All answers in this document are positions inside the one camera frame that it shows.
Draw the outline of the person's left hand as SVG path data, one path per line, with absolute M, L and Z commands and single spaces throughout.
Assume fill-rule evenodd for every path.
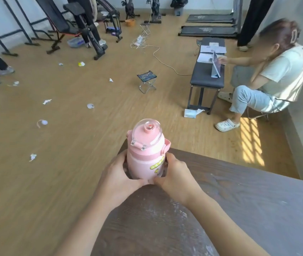
M 140 188 L 128 188 L 123 164 L 127 150 L 119 153 L 103 170 L 94 197 L 107 210 L 112 211 L 121 205 L 132 193 Z

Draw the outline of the person's right hand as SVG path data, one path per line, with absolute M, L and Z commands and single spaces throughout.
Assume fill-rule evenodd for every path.
M 201 187 L 192 176 L 185 162 L 172 153 L 166 153 L 168 162 L 165 176 L 171 179 L 168 187 L 161 187 L 173 200 L 189 207 L 195 196 L 202 192 Z

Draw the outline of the pink water bottle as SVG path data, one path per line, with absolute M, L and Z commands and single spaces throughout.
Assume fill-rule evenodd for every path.
M 133 179 L 151 180 L 165 171 L 166 153 L 171 142 L 159 121 L 143 119 L 127 131 L 127 167 Z

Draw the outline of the person's left forearm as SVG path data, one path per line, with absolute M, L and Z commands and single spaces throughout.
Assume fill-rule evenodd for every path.
M 109 213 L 127 199 L 131 194 L 130 187 L 130 180 L 99 185 L 54 256 L 90 256 Z

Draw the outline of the white tissue pack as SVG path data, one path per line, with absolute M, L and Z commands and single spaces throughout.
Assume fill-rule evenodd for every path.
M 196 116 L 198 114 L 200 114 L 201 112 L 203 112 L 205 110 L 202 110 L 202 109 L 197 109 L 197 110 L 192 110 L 192 109 L 185 109 L 184 110 L 184 118 L 192 118 L 192 119 L 195 119 Z

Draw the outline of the patterned folding stool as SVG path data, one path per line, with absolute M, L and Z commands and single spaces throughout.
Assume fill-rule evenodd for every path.
M 154 74 L 152 71 L 148 71 L 143 74 L 137 74 L 137 77 L 142 82 L 139 86 L 139 90 L 143 94 L 147 94 L 150 89 L 157 90 L 157 88 L 154 86 L 155 80 L 157 79 L 157 75 Z

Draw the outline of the black padded bench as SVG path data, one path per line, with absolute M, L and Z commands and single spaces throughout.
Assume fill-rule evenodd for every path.
M 218 42 L 221 46 L 226 47 L 225 40 L 223 38 L 205 37 L 202 40 L 196 41 L 198 49 L 199 49 L 198 55 L 200 52 L 199 45 L 200 44 L 208 45 L 209 42 Z M 205 110 L 205 112 L 208 115 L 211 114 L 214 103 L 216 102 L 216 99 L 217 99 L 217 95 L 218 95 L 219 91 L 224 88 L 225 66 L 221 65 L 221 77 L 220 78 L 212 78 L 211 71 L 212 71 L 212 63 L 198 63 L 196 61 L 193 72 L 192 72 L 192 77 L 190 80 L 190 91 L 189 91 L 187 109 L 192 109 L 192 110 L 202 109 L 202 110 Z M 193 92 L 194 87 L 200 88 L 199 100 L 198 100 L 197 105 L 191 104 L 192 92 Z M 211 90 L 215 91 L 215 94 L 213 95 L 213 99 L 210 104 L 210 107 L 204 107 L 202 105 L 204 91 L 206 89 L 211 89 Z

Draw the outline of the metal folding chair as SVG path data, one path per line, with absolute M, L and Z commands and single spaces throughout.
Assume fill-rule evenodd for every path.
M 274 99 L 266 109 L 264 109 L 262 111 L 259 111 L 260 114 L 258 116 L 255 116 L 255 117 L 250 117 L 249 107 L 248 107 L 247 110 L 246 110 L 247 111 L 247 118 L 252 120 L 252 119 L 265 117 L 266 120 L 269 120 L 269 115 L 270 114 L 284 111 L 291 103 L 292 102 L 286 101 L 286 100 Z

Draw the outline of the white paper sheets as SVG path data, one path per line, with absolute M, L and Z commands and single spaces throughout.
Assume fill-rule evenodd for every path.
M 212 63 L 214 57 L 225 56 L 226 47 L 218 42 L 209 42 L 208 45 L 199 45 L 200 52 L 197 58 L 198 63 Z

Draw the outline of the white power strip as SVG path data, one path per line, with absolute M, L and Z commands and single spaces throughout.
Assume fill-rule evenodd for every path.
M 145 47 L 145 37 L 139 35 L 130 45 L 131 48 L 144 48 Z

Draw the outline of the small metal folding stool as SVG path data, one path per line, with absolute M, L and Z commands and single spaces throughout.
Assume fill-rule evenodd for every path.
M 142 37 L 146 37 L 146 36 L 149 36 L 151 34 L 151 31 L 150 31 L 150 23 L 147 22 L 147 23 L 141 23 L 140 24 L 140 27 L 142 29 L 142 33 L 141 33 L 141 36 Z

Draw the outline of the black treadmill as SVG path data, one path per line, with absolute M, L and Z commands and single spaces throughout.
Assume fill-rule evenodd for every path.
M 178 36 L 210 37 L 210 38 L 237 38 L 240 26 L 189 26 L 184 25 Z
M 233 0 L 232 10 L 229 14 L 190 14 L 187 23 L 226 23 L 236 25 L 243 8 L 243 0 Z

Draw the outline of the black sit-up bench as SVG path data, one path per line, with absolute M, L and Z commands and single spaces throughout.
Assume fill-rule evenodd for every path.
M 117 11 L 107 0 L 96 0 L 97 5 L 100 5 L 107 12 L 107 15 L 104 15 L 104 27 L 106 34 L 111 34 L 115 36 L 116 42 L 119 43 L 123 37 L 122 27 L 120 22 L 120 13 Z

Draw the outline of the black weight bench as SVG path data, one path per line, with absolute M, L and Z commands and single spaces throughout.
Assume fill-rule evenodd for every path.
M 98 60 L 101 56 L 105 54 L 105 50 L 107 49 L 107 45 L 103 44 L 102 46 L 99 44 L 97 39 L 94 36 L 94 32 L 97 30 L 96 25 L 93 20 L 86 21 L 86 12 L 84 8 L 78 2 L 67 3 L 63 5 L 63 8 L 70 12 L 74 17 L 78 18 L 83 28 L 77 29 L 75 26 L 72 26 L 67 22 L 59 8 L 56 6 L 53 0 L 35 0 L 43 12 L 46 14 L 47 19 L 52 23 L 53 27 L 57 32 L 58 39 L 54 41 L 51 49 L 47 51 L 47 54 L 50 55 L 55 51 L 59 50 L 60 47 L 58 43 L 63 39 L 63 37 L 67 35 L 79 36 L 81 34 L 86 34 L 92 44 L 92 47 L 96 51 L 96 55 L 94 56 L 94 60 Z

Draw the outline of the black metal rack frame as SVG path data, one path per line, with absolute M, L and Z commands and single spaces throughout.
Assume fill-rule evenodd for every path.
M 0 54 L 18 56 L 10 51 L 20 44 L 39 46 L 52 39 L 50 23 L 36 0 L 0 0 Z

